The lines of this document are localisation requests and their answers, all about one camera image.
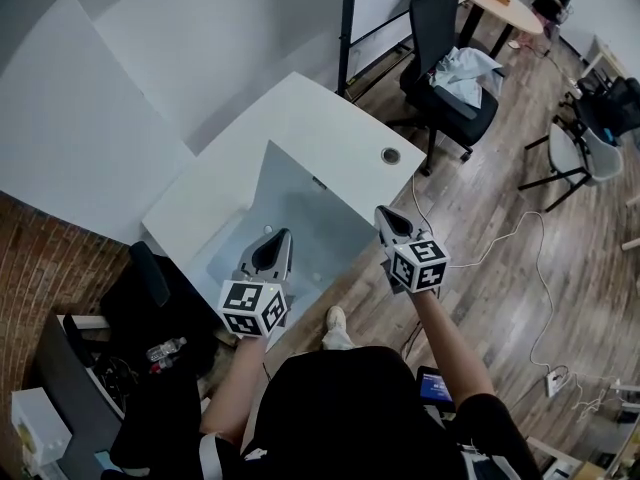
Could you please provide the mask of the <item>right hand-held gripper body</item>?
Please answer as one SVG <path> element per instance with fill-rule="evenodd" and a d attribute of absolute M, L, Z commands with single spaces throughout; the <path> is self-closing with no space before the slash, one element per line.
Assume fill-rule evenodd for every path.
<path fill-rule="evenodd" d="M 443 283 L 450 255 L 423 221 L 380 205 L 375 226 L 386 255 L 381 264 L 394 294 L 436 291 Z"/>

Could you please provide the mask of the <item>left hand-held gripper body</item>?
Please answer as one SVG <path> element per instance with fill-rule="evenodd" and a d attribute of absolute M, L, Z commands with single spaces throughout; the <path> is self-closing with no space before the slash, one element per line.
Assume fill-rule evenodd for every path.
<path fill-rule="evenodd" d="M 244 250 L 218 300 L 218 314 L 230 333 L 268 338 L 284 325 L 292 253 L 293 237 L 287 228 L 264 235 Z"/>

